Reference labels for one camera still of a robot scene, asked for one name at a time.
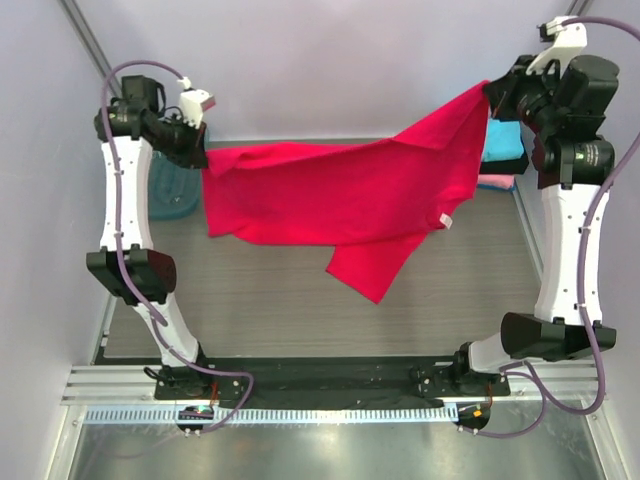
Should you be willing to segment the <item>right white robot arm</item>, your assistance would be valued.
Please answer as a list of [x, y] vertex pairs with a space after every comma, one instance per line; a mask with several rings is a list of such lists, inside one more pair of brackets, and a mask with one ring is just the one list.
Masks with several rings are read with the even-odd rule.
[[618, 86], [618, 66], [578, 55], [568, 62], [522, 55], [484, 88], [492, 116], [534, 134], [531, 161], [545, 220], [541, 288], [531, 314], [508, 312], [494, 336], [464, 344], [449, 368], [453, 388], [470, 396], [519, 360], [577, 360], [611, 349], [598, 293], [603, 186], [615, 149], [598, 132]]

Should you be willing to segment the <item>red t shirt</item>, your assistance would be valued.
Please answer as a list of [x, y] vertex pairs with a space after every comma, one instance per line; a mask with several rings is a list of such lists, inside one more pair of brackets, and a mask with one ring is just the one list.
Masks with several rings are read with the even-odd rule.
[[327, 271], [372, 302], [474, 195], [489, 108], [474, 86], [401, 133], [362, 145], [275, 143], [208, 152], [213, 236], [330, 246]]

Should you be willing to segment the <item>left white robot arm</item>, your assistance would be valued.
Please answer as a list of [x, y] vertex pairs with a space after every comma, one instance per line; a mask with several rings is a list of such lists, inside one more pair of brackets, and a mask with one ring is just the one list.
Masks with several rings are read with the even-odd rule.
[[152, 157], [163, 154], [183, 169], [206, 165], [204, 113], [213, 103], [206, 91], [183, 77], [176, 107], [168, 106], [161, 83], [125, 76], [122, 95], [100, 108], [94, 128], [106, 173], [106, 213], [98, 250], [86, 256], [89, 272], [145, 322], [160, 354], [157, 369], [145, 368], [160, 400], [198, 400], [211, 391], [206, 357], [190, 333], [175, 298], [173, 258], [154, 247], [149, 226]]

